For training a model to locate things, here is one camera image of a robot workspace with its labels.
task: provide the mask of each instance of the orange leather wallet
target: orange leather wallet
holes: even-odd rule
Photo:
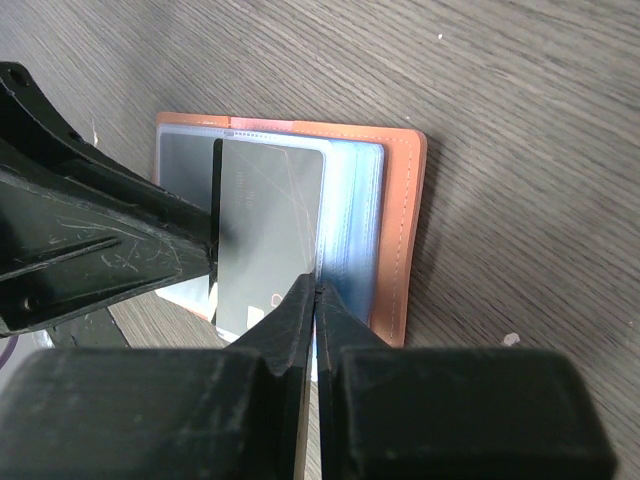
[[[385,180],[378,274],[369,326],[389,345],[404,345],[411,258],[427,165],[427,139],[422,132],[398,128],[171,112],[158,114],[157,123],[281,131],[383,145]]]

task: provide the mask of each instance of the wood grain surface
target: wood grain surface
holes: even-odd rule
[[[640,3],[0,0],[0,11],[0,58],[24,63],[85,139],[95,130],[148,178],[162,110],[425,132],[407,343],[495,346],[517,333],[512,348],[567,354],[618,478],[640,478]],[[153,294],[112,311],[133,345],[220,345]]]

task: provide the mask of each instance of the white debris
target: white debris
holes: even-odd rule
[[[506,335],[504,337],[504,340],[502,341],[503,345],[506,345],[507,347],[512,347],[514,346],[516,343],[518,343],[520,341],[520,335],[518,335],[517,333],[509,333],[508,335]]]

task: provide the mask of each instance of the scratch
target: scratch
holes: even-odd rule
[[[158,256],[160,256],[160,252],[162,252],[162,245],[160,245],[160,248],[158,248],[158,251],[153,257],[147,259],[147,262],[150,262],[151,260],[155,260],[156,258],[158,258]]]
[[[122,260],[122,266],[123,267],[129,267],[131,270],[134,271],[138,271],[138,269],[136,267],[134,267],[133,265],[131,265],[128,260],[125,260],[124,258],[122,258],[120,255],[114,255],[114,257],[116,257],[119,260]]]
[[[234,150],[234,153],[236,153],[238,155],[238,158],[242,161],[244,161],[248,166],[250,166],[251,168],[253,168],[256,172],[258,172],[258,174],[260,174],[262,177],[264,177],[265,180],[267,180],[269,183],[271,183],[277,190],[280,191],[280,193],[282,193],[284,196],[286,196],[289,200],[291,200],[291,202],[300,207],[300,208],[304,208],[302,205],[300,205],[298,203],[298,201],[296,200],[296,198],[292,197],[291,195],[289,195],[284,189],[280,188],[280,186],[275,183],[273,180],[271,180],[267,175],[265,175],[263,172],[260,171],[260,169],[258,167],[256,167],[252,161],[250,161],[249,159],[245,158],[240,152],[238,152],[237,150]]]
[[[102,261],[107,267],[113,268],[113,264],[109,263],[109,261],[106,258],[104,258],[104,255],[100,255],[100,258],[102,259]]]
[[[125,232],[124,230],[120,230],[119,228],[105,227],[104,225],[97,225],[97,224],[91,223],[91,222],[84,222],[84,223],[86,223],[86,225],[84,225],[84,226],[83,225],[70,225],[68,223],[62,223],[59,218],[56,219],[56,222],[58,222],[58,225],[60,225],[61,227],[78,228],[78,229],[83,229],[83,230],[100,230],[100,231],[109,230],[109,231],[113,231],[113,232],[120,232],[120,233],[122,233],[124,235],[127,235],[129,237],[137,238],[138,240],[144,240],[144,238],[142,238],[142,237],[138,237],[137,235],[134,235],[133,233]]]
[[[9,165],[2,165],[2,168],[3,170],[9,170],[10,172],[17,173],[18,175],[22,176],[22,172],[17,168],[10,167]]]
[[[304,196],[302,195],[302,190],[300,189],[300,185],[298,185],[297,182],[293,181],[293,166],[292,166],[292,163],[291,163],[291,159],[289,158],[289,154],[284,148],[279,148],[279,147],[276,147],[276,146],[272,146],[270,148],[273,148],[274,150],[279,151],[284,156],[285,164],[287,166],[287,174],[288,174],[288,177],[289,177],[289,186],[291,188],[291,197],[290,198],[293,200],[294,204],[296,206],[300,207],[302,209],[302,211],[307,215],[307,228],[309,230],[309,236],[308,236],[307,240],[308,240],[308,243],[309,243],[309,249],[312,250],[313,248],[312,248],[311,243],[312,243],[313,240],[312,240],[311,237],[313,235],[312,235],[312,231],[311,231],[312,226],[311,226],[311,219],[309,218],[309,210],[307,209],[307,206],[304,203]],[[300,201],[302,202],[301,204],[298,203],[295,200],[295,197],[296,197],[295,190],[297,190],[298,194],[300,195]],[[304,245],[304,241],[303,241],[303,235],[302,235],[302,226],[300,225],[300,219],[298,218],[298,212],[297,211],[295,212],[295,219],[296,219],[296,226],[298,227],[298,237],[300,239],[300,248],[302,249],[302,260],[306,264],[306,263],[308,263],[308,261],[307,261],[306,253],[304,251],[304,246],[303,246]]]
[[[238,222],[238,223],[236,223],[233,227],[231,227],[231,228],[229,229],[229,231],[228,231],[227,233],[231,233],[231,232],[233,232],[233,231],[234,231],[236,228],[238,228],[240,225],[242,225],[242,222]]]
[[[127,256],[127,262],[131,258],[131,255],[133,255],[133,252],[136,251],[136,248],[138,248],[138,243],[140,243],[140,240],[136,240],[135,243],[133,244],[133,248],[131,248],[131,251],[129,252],[129,255]]]
[[[173,252],[173,256],[176,257],[176,262],[178,262],[178,270],[180,270],[180,273],[182,273],[182,263],[180,263],[180,258],[178,257],[178,252],[176,252],[176,249],[173,248],[173,245],[171,245],[171,244],[169,244],[169,248]]]

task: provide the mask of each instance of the wallet stitching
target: wallet stitching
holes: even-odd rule
[[[227,122],[227,123],[207,122],[207,123],[201,123],[200,124],[200,126],[202,126],[202,127],[210,127],[211,125],[213,125],[215,127],[230,128],[229,127],[229,122]]]
[[[291,130],[289,129],[284,129],[284,128],[279,128],[279,127],[275,127],[272,125],[262,125],[260,126],[259,123],[254,123],[252,122],[251,125],[247,125],[246,122],[240,122],[239,128],[245,128],[250,126],[251,128],[265,128],[268,130],[280,130],[283,132],[289,132],[291,133]],[[411,180],[411,163],[412,163],[412,157],[413,157],[413,145],[411,144],[411,142],[407,141],[407,140],[402,140],[400,138],[385,138],[385,137],[376,137],[376,136],[372,136],[372,135],[347,135],[347,134],[343,134],[343,133],[336,133],[336,132],[310,132],[308,130],[300,130],[300,129],[293,129],[293,133],[306,133],[308,135],[331,135],[331,136],[339,136],[339,137],[345,137],[345,138],[368,138],[368,139],[373,139],[373,140],[382,140],[382,141],[389,141],[389,142],[401,142],[404,143],[406,145],[409,146],[409,163],[408,163],[408,169],[407,169],[407,181],[405,184],[405,190],[404,190],[404,204],[402,206],[402,217],[401,217],[401,221],[400,221],[400,238],[398,240],[398,251],[396,252],[396,265],[395,265],[395,271],[393,273],[393,294],[391,297],[391,328],[390,328],[390,339],[393,340],[393,332],[395,329],[395,314],[396,314],[396,297],[397,297],[397,290],[398,290],[398,270],[400,268],[400,251],[402,250],[402,237],[404,234],[404,222],[405,222],[405,216],[407,213],[407,201],[409,199],[409,181]]]

